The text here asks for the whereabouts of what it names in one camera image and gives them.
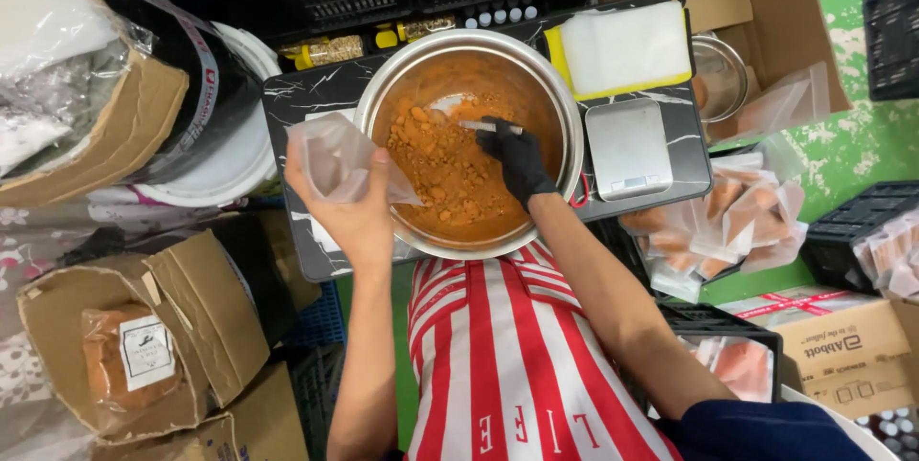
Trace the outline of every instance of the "green floor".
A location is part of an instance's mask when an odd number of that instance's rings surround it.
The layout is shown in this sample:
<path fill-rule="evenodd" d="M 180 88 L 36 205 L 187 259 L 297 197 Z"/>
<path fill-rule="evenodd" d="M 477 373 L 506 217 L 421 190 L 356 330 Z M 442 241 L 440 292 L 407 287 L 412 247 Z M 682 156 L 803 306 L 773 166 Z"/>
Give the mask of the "green floor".
<path fill-rule="evenodd" d="M 800 219 L 811 222 L 868 185 L 882 180 L 919 179 L 919 101 L 873 104 L 867 97 L 865 32 L 861 0 L 821 0 L 836 49 L 843 86 L 853 109 L 828 122 L 787 132 L 808 170 L 801 178 L 807 200 Z M 418 387 L 408 362 L 406 305 L 412 265 L 392 275 L 396 338 L 399 444 L 408 448 L 415 427 Z M 702 299 L 719 304 L 813 282 L 800 262 L 752 275 L 734 274 L 708 285 Z M 347 315 L 352 279 L 338 281 Z"/>

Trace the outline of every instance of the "gloved hand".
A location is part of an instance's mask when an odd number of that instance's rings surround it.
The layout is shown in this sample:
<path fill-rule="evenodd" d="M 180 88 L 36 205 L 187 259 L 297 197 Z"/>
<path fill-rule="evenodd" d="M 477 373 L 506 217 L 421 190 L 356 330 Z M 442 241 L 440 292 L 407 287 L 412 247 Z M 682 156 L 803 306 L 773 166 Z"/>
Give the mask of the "gloved hand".
<path fill-rule="evenodd" d="M 494 116 L 483 116 L 482 121 L 494 124 L 497 132 L 476 131 L 475 142 L 489 156 L 501 162 L 504 185 L 524 210 L 529 213 L 529 198 L 537 193 L 558 191 L 542 165 L 542 151 L 539 139 L 526 130 L 518 136 L 510 130 L 507 120 Z"/>

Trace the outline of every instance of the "blue plastic crate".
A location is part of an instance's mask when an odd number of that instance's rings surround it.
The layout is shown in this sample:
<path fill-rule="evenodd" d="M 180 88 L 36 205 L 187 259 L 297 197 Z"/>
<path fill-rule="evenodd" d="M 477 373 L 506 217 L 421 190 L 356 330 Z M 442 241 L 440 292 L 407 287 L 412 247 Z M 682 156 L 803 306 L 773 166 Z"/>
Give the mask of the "blue plastic crate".
<path fill-rule="evenodd" d="M 345 318 L 338 301 L 336 283 L 323 281 L 319 286 L 323 295 L 300 313 L 299 323 L 284 339 L 285 345 L 316 348 L 336 342 L 347 343 Z"/>

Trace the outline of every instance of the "metal bowl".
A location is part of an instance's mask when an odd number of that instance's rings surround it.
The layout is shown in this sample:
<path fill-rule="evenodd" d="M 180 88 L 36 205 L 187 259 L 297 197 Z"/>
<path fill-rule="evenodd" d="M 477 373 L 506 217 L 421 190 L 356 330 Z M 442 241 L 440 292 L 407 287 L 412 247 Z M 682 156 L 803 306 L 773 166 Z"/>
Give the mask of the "metal bowl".
<path fill-rule="evenodd" d="M 727 120 L 746 102 L 749 79 L 741 56 L 724 41 L 706 35 L 692 36 L 696 75 L 708 90 L 708 103 L 699 111 L 704 124 Z"/>
<path fill-rule="evenodd" d="M 515 90 L 527 93 L 527 100 L 545 101 L 546 108 L 558 116 L 551 123 L 558 141 L 559 192 L 570 198 L 580 179 L 583 160 L 583 127 L 577 103 L 555 68 L 535 50 L 498 32 L 453 30 L 437 32 L 407 45 L 392 56 L 370 80 L 355 112 L 354 124 L 378 144 L 385 144 L 390 116 L 395 114 L 393 98 L 405 86 L 417 82 L 435 82 L 426 70 L 456 60 L 464 55 L 478 55 L 489 61 L 488 75 L 496 83 L 510 83 Z M 463 92 L 462 79 L 439 80 L 452 94 Z M 422 231 L 391 208 L 398 238 L 425 253 L 446 259 L 488 259 L 514 251 L 536 238 L 533 221 L 499 236 L 477 241 L 454 241 Z"/>

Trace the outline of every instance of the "striped shirt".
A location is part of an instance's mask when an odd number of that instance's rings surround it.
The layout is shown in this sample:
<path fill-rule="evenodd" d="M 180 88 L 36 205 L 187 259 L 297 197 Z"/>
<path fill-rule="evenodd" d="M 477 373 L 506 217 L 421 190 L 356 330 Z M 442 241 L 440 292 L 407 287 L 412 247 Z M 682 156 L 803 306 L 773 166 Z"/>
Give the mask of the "striped shirt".
<path fill-rule="evenodd" d="M 419 262 L 408 318 L 420 390 L 409 459 L 681 459 L 538 241 L 496 259 Z"/>

